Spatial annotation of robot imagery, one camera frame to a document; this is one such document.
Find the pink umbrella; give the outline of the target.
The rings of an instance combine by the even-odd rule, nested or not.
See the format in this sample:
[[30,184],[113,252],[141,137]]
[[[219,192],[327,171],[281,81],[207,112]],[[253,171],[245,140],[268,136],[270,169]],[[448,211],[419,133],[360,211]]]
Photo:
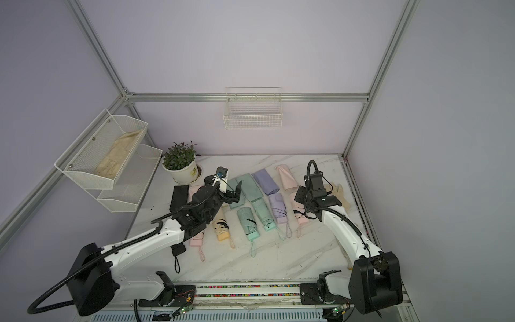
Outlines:
[[205,254],[202,249],[203,244],[204,244],[204,237],[205,237],[205,233],[201,232],[201,233],[197,234],[195,237],[192,237],[189,241],[189,246],[198,251],[198,255],[199,255],[201,262],[204,262],[206,259]]
[[295,201],[296,193],[293,192],[289,194],[290,203],[292,206],[292,210],[294,213],[294,216],[296,218],[297,224],[299,225],[297,228],[296,235],[298,238],[300,238],[303,234],[302,229],[305,225],[309,223],[309,219],[305,216],[305,209],[304,206],[301,203],[298,203]]

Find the black umbrella sleeve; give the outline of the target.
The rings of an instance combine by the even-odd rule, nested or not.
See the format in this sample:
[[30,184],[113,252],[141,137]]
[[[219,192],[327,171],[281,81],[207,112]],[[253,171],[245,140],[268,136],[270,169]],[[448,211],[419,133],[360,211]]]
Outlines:
[[189,186],[188,185],[177,185],[174,187],[172,192],[172,198],[170,201],[169,212],[173,213],[185,206],[188,203],[189,198]]

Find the yellow umbrella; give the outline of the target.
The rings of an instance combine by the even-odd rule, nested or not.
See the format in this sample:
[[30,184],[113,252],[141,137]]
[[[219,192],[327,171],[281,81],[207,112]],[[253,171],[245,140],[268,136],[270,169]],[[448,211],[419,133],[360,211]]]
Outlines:
[[236,248],[232,236],[230,234],[229,224],[225,217],[225,212],[223,211],[223,209],[218,210],[217,214],[213,219],[212,226],[218,241],[227,241],[231,249]]

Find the green umbrella sleeve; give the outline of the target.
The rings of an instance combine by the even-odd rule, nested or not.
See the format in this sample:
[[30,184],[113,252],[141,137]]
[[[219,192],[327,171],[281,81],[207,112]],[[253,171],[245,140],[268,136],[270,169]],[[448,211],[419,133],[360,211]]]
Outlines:
[[251,174],[236,177],[237,184],[241,183],[240,201],[254,202],[263,197],[263,193]]
[[232,178],[228,181],[228,186],[234,192],[234,195],[239,195],[238,200],[234,200],[229,206],[230,209],[235,209],[245,205],[245,194],[243,192],[242,183],[238,181],[236,178]]

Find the green umbrella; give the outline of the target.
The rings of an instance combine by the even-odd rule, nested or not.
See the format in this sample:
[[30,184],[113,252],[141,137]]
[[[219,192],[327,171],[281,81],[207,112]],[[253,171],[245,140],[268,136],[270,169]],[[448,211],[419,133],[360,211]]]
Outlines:
[[252,210],[249,207],[242,207],[237,210],[237,217],[240,220],[242,229],[244,230],[245,236],[251,243],[250,256],[256,257],[257,249],[255,246],[255,240],[260,237],[256,220],[254,219]]
[[285,240],[284,234],[278,229],[276,222],[274,221],[274,218],[273,218],[270,210],[268,209],[266,202],[263,200],[263,198],[252,201],[252,207],[253,207],[254,211],[256,212],[256,215],[258,216],[259,220],[261,221],[265,231],[266,232],[275,231],[277,233],[278,237],[282,241],[284,241]]

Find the black umbrella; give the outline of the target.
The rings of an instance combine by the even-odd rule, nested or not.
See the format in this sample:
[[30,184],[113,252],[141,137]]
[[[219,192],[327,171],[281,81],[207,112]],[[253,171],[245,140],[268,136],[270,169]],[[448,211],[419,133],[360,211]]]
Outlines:
[[170,247],[174,256],[174,269],[177,274],[181,273],[181,265],[178,257],[186,252],[186,247],[183,243],[176,244]]

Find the purple umbrella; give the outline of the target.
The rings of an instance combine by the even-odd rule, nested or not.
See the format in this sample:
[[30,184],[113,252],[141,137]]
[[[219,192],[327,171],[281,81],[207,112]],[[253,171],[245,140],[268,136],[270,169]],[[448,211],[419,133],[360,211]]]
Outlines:
[[283,196],[280,193],[272,193],[268,195],[268,199],[270,202],[270,206],[272,209],[272,214],[276,220],[278,225],[285,225],[286,228],[286,237],[292,237],[292,230],[290,228],[288,217],[287,217],[287,209],[284,203]]

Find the purple umbrella sleeve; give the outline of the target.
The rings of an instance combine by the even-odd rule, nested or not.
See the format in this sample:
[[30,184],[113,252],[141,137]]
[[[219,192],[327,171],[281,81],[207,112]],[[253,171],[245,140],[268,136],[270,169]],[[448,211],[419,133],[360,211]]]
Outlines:
[[252,173],[252,177],[265,195],[269,196],[279,192],[280,187],[276,184],[266,169],[261,169]]

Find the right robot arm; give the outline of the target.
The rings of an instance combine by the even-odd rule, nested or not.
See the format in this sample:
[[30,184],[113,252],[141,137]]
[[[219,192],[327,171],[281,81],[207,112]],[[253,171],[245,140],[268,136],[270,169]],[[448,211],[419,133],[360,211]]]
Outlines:
[[295,194],[310,220],[320,221],[334,235],[348,257],[351,272],[330,270],[319,275],[316,300],[334,304],[347,299],[365,315],[403,302],[400,261],[384,252],[346,214],[343,203],[324,186],[325,176],[310,160],[304,185]]

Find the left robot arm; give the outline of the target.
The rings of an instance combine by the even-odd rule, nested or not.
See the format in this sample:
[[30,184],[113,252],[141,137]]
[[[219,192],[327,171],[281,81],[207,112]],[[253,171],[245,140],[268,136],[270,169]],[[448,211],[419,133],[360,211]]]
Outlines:
[[67,276],[40,295],[27,309],[36,315],[73,306],[81,316],[92,315],[116,297],[157,299],[172,286],[164,272],[130,280],[124,273],[133,265],[165,248],[182,248],[212,222],[222,204],[238,202],[242,183],[230,186],[228,170],[219,167],[193,195],[191,202],[152,221],[154,229],[100,248],[84,246]]

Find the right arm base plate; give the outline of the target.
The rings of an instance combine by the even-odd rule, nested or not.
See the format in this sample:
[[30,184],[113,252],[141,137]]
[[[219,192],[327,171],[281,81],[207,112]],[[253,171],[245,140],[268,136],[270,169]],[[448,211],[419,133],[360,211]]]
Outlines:
[[350,299],[339,295],[323,295],[317,283],[299,284],[300,302],[302,305],[342,305],[352,304]]

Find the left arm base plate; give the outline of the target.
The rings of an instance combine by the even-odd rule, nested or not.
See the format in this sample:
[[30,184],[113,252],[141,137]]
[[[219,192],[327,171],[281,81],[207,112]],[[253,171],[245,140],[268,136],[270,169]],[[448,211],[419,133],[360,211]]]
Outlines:
[[197,287],[194,285],[175,285],[174,289],[165,288],[154,300],[139,300],[138,307],[182,307],[192,303]]

